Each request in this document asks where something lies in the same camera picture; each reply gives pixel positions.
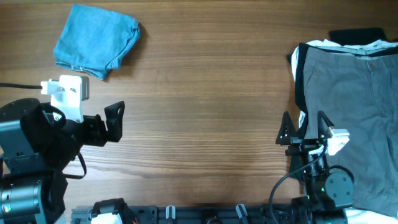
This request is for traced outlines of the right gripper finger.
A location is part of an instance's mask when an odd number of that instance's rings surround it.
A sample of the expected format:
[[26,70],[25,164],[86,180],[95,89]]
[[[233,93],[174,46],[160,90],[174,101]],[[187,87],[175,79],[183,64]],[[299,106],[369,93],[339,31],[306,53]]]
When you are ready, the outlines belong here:
[[327,139],[331,137],[330,128],[334,128],[335,125],[329,120],[327,115],[323,111],[319,111],[317,114],[317,128],[318,138]]
[[275,143],[279,145],[292,145],[297,140],[297,130],[288,111],[283,113],[281,126]]

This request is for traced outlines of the light blue denim jeans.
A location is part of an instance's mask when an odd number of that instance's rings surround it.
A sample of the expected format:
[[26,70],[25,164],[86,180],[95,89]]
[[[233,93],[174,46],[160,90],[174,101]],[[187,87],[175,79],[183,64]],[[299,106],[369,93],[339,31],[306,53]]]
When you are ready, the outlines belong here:
[[72,6],[53,50],[55,65],[105,80],[139,40],[135,18],[94,6]]

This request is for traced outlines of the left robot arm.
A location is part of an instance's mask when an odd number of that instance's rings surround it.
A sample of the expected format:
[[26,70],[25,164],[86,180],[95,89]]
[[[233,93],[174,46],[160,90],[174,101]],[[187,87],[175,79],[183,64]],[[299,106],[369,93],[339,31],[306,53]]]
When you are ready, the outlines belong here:
[[84,116],[82,122],[50,103],[36,98],[13,101],[1,108],[1,223],[55,223],[65,211],[68,179],[82,175],[64,174],[68,163],[79,159],[82,146],[103,147],[119,142],[123,135],[123,101],[100,115]]

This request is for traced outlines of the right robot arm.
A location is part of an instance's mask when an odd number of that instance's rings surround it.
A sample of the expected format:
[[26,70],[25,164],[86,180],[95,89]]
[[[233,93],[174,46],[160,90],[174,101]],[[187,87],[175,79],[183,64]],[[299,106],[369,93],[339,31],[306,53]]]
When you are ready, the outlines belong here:
[[[302,166],[283,176],[269,197],[269,211],[275,223],[348,223],[345,209],[353,205],[354,175],[340,165],[329,166],[349,142],[347,129],[337,128],[323,111],[318,112],[316,138],[301,138],[288,112],[283,113],[276,144],[287,146],[286,156],[298,156]],[[303,175],[305,195],[291,200],[283,212],[273,206],[278,186],[294,174]]]

